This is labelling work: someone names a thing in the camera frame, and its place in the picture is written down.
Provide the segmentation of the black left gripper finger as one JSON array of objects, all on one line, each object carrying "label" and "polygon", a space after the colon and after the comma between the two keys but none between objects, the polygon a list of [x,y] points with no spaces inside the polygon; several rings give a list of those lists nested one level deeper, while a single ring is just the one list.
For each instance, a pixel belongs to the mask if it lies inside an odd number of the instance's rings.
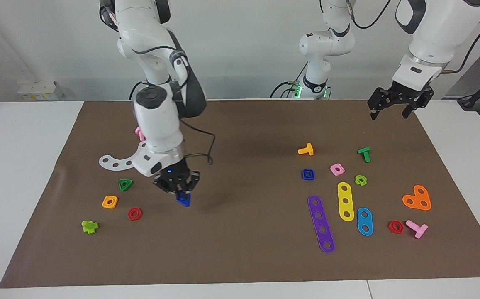
[{"label": "black left gripper finger", "polygon": [[385,100],[386,90],[382,88],[376,88],[368,100],[368,107],[370,109],[370,117],[372,120],[375,120],[380,114]]},{"label": "black left gripper finger", "polygon": [[412,101],[405,107],[402,112],[402,116],[404,119],[407,119],[414,110],[423,107],[425,107],[425,100]]}]

